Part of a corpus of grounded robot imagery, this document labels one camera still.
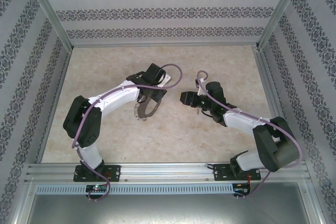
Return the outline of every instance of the beige tiled floor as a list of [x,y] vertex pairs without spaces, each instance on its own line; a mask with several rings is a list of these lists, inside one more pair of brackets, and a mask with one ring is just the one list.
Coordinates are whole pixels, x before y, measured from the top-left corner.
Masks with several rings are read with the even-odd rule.
[[[43,162],[78,162],[62,128],[73,99],[101,94],[151,63],[176,63],[184,77],[167,92],[156,114],[146,121],[134,116],[135,102],[113,111],[102,124],[98,148],[106,162],[218,162],[255,149],[254,139],[222,127],[180,101],[183,91],[197,91],[196,73],[219,81],[228,102],[257,116],[270,117],[250,46],[75,48],[51,127]],[[173,67],[166,69],[178,78]]]

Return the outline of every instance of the patterned wallpaper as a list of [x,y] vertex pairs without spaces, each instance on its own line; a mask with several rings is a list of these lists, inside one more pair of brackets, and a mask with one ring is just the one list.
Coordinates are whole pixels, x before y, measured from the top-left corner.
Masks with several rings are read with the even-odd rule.
[[50,0],[74,45],[257,42],[279,0]]
[[0,0],[0,223],[38,155],[69,54],[37,0]]
[[291,0],[264,49],[327,223],[336,223],[336,0]]

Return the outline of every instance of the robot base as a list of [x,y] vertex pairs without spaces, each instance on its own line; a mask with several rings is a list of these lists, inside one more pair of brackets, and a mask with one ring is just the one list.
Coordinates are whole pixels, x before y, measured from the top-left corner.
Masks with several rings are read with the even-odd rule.
[[239,173],[237,176],[232,172],[230,164],[209,164],[209,169],[214,171],[215,181],[237,181],[237,180],[261,180],[259,169],[251,169]]
[[[105,165],[102,161],[95,171],[105,176],[109,182],[119,182],[120,168],[120,165]],[[105,182],[105,180],[90,171],[84,164],[81,164],[76,166],[74,182]]]

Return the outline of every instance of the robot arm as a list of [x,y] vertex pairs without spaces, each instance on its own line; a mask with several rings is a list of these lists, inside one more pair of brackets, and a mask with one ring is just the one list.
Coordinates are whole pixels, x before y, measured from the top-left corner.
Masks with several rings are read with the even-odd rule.
[[[146,86],[163,87],[171,80],[166,72],[155,64],[151,64],[146,72],[139,72],[128,76],[119,86],[125,87],[132,84],[142,84]],[[111,93],[111,89],[103,94],[85,99],[81,95],[76,97],[70,107],[70,110],[63,123],[63,128],[67,131],[71,138],[75,138],[79,124],[83,115],[95,101],[99,100],[103,95]],[[125,103],[150,97],[155,102],[159,102],[166,94],[166,90],[152,90],[146,88],[124,88],[122,90],[111,93],[98,102],[88,114],[84,122],[82,130],[78,138],[78,149],[83,160],[97,172],[99,166],[103,164],[103,160],[98,152],[96,140],[99,137],[101,121],[116,108]]]
[[[236,106],[226,102],[219,82],[209,82],[206,85],[206,90],[217,101],[227,105],[229,108],[241,111]],[[271,172],[275,172],[298,159],[299,152],[297,148],[283,133],[259,120],[229,111],[202,93],[201,89],[199,89],[198,93],[192,91],[183,92],[181,93],[180,101],[193,108],[200,108],[202,113],[209,111],[210,115],[208,116],[212,117],[216,123],[225,127],[239,129],[253,136],[255,139],[257,151],[246,151],[231,158],[230,168],[235,176],[256,168],[267,168]],[[263,119],[279,126],[293,136],[287,122],[283,118]]]

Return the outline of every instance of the purple cable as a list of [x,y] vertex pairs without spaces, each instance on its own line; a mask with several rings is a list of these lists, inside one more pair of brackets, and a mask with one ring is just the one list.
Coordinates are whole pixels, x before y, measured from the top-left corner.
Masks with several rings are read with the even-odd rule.
[[[294,163],[294,164],[292,164],[292,165],[287,165],[286,168],[295,167],[295,166],[297,166],[297,165],[299,165],[299,164],[301,163],[301,161],[302,161],[302,149],[301,149],[299,143],[296,141],[296,139],[295,139],[294,137],[292,137],[287,131],[283,130],[282,128],[280,128],[279,126],[276,126],[275,124],[273,124],[273,123],[271,123],[271,122],[268,122],[268,121],[266,121],[266,120],[264,120],[264,119],[258,118],[258,117],[254,116],[254,115],[250,115],[250,114],[248,114],[248,113],[246,113],[246,112],[243,112],[243,111],[237,111],[237,110],[231,109],[231,108],[229,108],[228,106],[226,106],[226,105],[222,104],[221,102],[217,101],[215,98],[213,98],[213,97],[206,91],[206,88],[205,88],[205,87],[203,86],[203,84],[201,83],[200,78],[199,78],[199,75],[200,75],[201,73],[204,73],[204,74],[206,75],[206,77],[204,78],[204,80],[206,80],[206,79],[208,78],[208,76],[209,76],[208,73],[207,73],[206,71],[204,71],[204,70],[200,70],[200,71],[197,73],[197,81],[198,81],[198,84],[199,84],[199,86],[201,87],[201,89],[203,90],[203,92],[204,92],[204,93],[205,93],[211,100],[213,100],[215,103],[219,104],[220,106],[224,107],[225,109],[230,110],[230,111],[232,111],[232,112],[234,112],[234,113],[236,113],[236,114],[241,114],[241,115],[247,116],[248,118],[251,118],[251,119],[254,119],[254,120],[259,120],[259,121],[261,121],[261,122],[263,122],[263,123],[266,123],[266,124],[272,126],[273,128],[277,129],[278,131],[282,132],[284,135],[288,136],[289,139],[292,140],[292,142],[294,143],[294,145],[295,145],[296,148],[298,149],[298,152],[299,152],[299,158],[298,158],[298,160],[296,161],[296,163]],[[253,194],[256,190],[258,190],[258,189],[261,187],[261,185],[266,181],[266,179],[268,178],[268,176],[270,175],[270,173],[271,173],[271,171],[269,171],[269,172],[267,173],[267,175],[266,175],[265,178],[261,181],[261,183],[257,186],[257,188],[254,189],[253,192],[250,193],[249,195]]]
[[[84,122],[85,122],[86,118],[88,117],[88,114],[90,113],[90,111],[92,110],[92,108],[93,108],[97,103],[99,103],[101,100],[103,100],[105,97],[107,97],[107,96],[109,96],[110,94],[113,94],[113,93],[115,93],[115,92],[117,92],[117,91],[119,91],[119,90],[125,89],[125,88],[134,88],[134,87],[136,87],[136,88],[147,88],[147,89],[163,90],[163,89],[171,89],[171,88],[177,86],[177,85],[179,84],[179,82],[182,80],[182,76],[183,76],[182,69],[181,69],[178,65],[173,64],[173,63],[169,63],[169,64],[166,64],[166,65],[163,65],[161,68],[165,68],[165,67],[168,67],[168,66],[176,67],[176,68],[180,71],[180,77],[179,77],[179,79],[177,80],[177,82],[175,82],[173,85],[170,85],[170,86],[167,86],[167,87],[161,87],[161,88],[160,88],[160,87],[154,87],[154,86],[147,86],[147,85],[137,85],[137,84],[132,84],[132,85],[126,85],[126,86],[123,86],[123,87],[119,87],[119,88],[116,88],[116,89],[113,89],[113,90],[107,92],[106,94],[102,95],[99,99],[95,100],[95,101],[93,102],[93,104],[91,104],[91,106],[88,107],[87,111],[85,112],[85,114],[84,114],[84,116],[83,116],[83,118],[82,118],[82,120],[81,120],[81,122],[80,122],[80,124],[79,124],[78,130],[77,130],[77,132],[76,132],[76,136],[75,136],[75,138],[74,138],[74,141],[73,141],[73,143],[72,143],[71,148],[75,148],[75,147],[77,147],[77,148],[76,148],[76,150],[77,150],[77,154],[78,154],[79,158],[81,159],[82,163],[83,163],[83,164],[84,164],[90,171],[92,171],[93,173],[95,173],[96,175],[98,175],[99,177],[101,177],[102,179],[104,179],[104,180],[106,181],[106,185],[108,186],[108,190],[106,191],[106,193],[105,193],[103,196],[101,196],[101,197],[98,198],[98,199],[95,199],[94,201],[102,200],[102,199],[104,199],[106,196],[108,196],[108,194],[109,194],[109,192],[110,192],[111,184],[110,184],[109,180],[108,180],[106,177],[104,177],[104,176],[101,175],[100,173],[97,173],[92,167],[90,167],[90,166],[84,161],[82,155],[80,154],[80,152],[79,152],[79,150],[78,150],[78,146],[77,146],[77,145],[78,145],[78,143],[77,143],[77,141],[78,141],[78,137],[79,137],[80,132],[81,132],[81,130],[82,130],[82,128],[83,128]],[[88,194],[88,198],[89,198],[89,200],[93,200],[93,199],[90,198],[90,194],[91,194],[91,192],[92,192],[92,191],[90,191],[89,194]]]

